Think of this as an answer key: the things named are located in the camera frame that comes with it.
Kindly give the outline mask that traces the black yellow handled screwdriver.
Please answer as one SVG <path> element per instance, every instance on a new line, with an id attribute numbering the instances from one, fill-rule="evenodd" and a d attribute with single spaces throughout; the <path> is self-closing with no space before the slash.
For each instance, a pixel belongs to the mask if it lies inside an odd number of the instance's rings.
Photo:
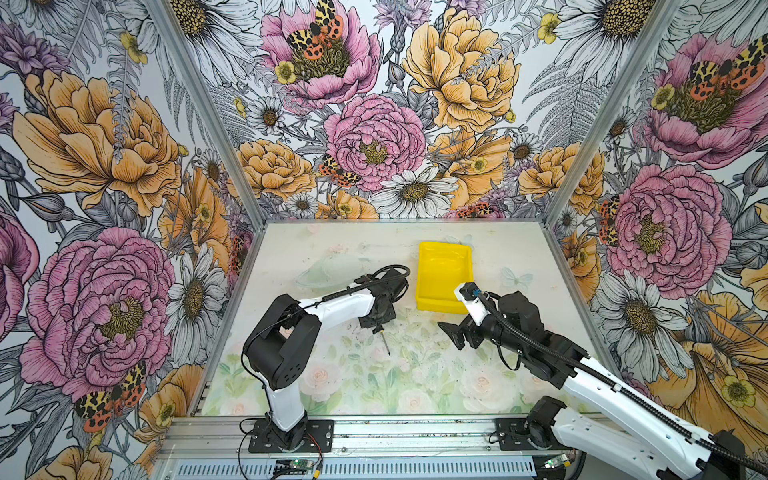
<path id="1" fill-rule="evenodd" d="M 384 349 L 385 349 L 385 352 L 387 353 L 387 356 L 390 357 L 391 356 L 391 350 L 390 350 L 390 347 L 388 345 L 388 342 L 387 342 L 387 339 L 386 339 L 386 336 L 385 336 L 385 333 L 384 333 L 384 327 L 379 325 L 379 326 L 377 326 L 377 327 L 375 327 L 373 329 L 372 333 L 375 336 L 377 336 L 382 341 Z"/>

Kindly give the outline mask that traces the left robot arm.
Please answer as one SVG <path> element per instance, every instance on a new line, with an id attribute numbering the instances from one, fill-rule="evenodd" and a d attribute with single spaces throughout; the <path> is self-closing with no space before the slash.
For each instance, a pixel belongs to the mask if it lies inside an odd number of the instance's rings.
<path id="1" fill-rule="evenodd" d="M 278 296 L 244 341 L 241 364 L 261 382 L 268 411 L 246 433 L 254 454 L 318 452 L 332 448 L 334 422 L 311 420 L 298 379 L 321 332 L 356 319 L 376 335 L 396 318 L 395 304 L 407 292 L 410 268 L 393 264 L 364 274 L 322 297 Z"/>

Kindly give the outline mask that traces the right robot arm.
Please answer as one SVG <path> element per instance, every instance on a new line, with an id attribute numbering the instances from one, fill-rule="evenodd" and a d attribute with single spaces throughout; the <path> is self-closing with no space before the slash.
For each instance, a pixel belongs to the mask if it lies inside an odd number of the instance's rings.
<path id="1" fill-rule="evenodd" d="M 586 402 L 613 423 L 598 424 L 543 396 L 512 439 L 538 449 L 570 447 L 637 479 L 743 479 L 748 471 L 763 472 L 732 432 L 711 433 L 670 413 L 584 348 L 547 330 L 538 307 L 522 293 L 500 296 L 468 282 L 454 294 L 468 314 L 459 324 L 439 327 L 458 349 L 490 342 L 499 354 L 513 352 L 517 368 Z"/>

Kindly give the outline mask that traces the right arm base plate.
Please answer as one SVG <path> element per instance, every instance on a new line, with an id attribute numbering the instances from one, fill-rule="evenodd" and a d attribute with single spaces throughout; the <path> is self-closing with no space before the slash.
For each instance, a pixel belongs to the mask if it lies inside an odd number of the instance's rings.
<path id="1" fill-rule="evenodd" d="M 553 450 L 560 446 L 551 427 L 537 420 L 502 417 L 494 424 L 502 451 Z"/>

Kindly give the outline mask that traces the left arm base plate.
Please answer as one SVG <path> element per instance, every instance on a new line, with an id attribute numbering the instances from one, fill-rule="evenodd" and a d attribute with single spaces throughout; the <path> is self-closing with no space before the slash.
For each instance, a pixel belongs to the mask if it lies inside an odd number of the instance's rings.
<path id="1" fill-rule="evenodd" d="M 257 417 L 249 432 L 248 452 L 329 453 L 332 449 L 334 428 L 333 420 L 302 419 L 285 432 L 268 417 Z"/>

